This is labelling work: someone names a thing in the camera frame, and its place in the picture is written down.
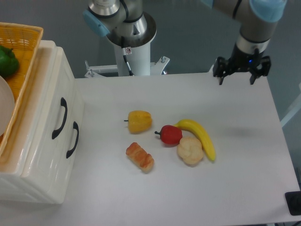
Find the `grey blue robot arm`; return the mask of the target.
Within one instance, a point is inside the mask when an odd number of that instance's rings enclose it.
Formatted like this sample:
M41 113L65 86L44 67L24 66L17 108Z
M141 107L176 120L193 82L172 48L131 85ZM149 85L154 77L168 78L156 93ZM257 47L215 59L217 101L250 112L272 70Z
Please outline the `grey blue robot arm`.
M271 68L264 51L286 6L284 0L206 0L208 7L240 22L239 36L231 57L218 57L213 76L223 82L234 73L250 73L250 83L267 76ZM83 12L88 27L114 46L119 76L162 73L167 61L152 65L151 42L156 36L154 19L144 12L140 0L91 0Z

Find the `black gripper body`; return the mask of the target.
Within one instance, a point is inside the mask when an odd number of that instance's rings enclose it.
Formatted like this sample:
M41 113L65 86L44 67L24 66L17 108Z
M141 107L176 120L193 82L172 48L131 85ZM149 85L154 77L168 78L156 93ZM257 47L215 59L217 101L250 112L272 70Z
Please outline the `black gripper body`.
M256 48L252 54L247 54L238 48L234 48L229 59L217 57L213 67L213 76L224 78L237 72L249 72L253 77L267 76L271 68L269 56L263 56Z

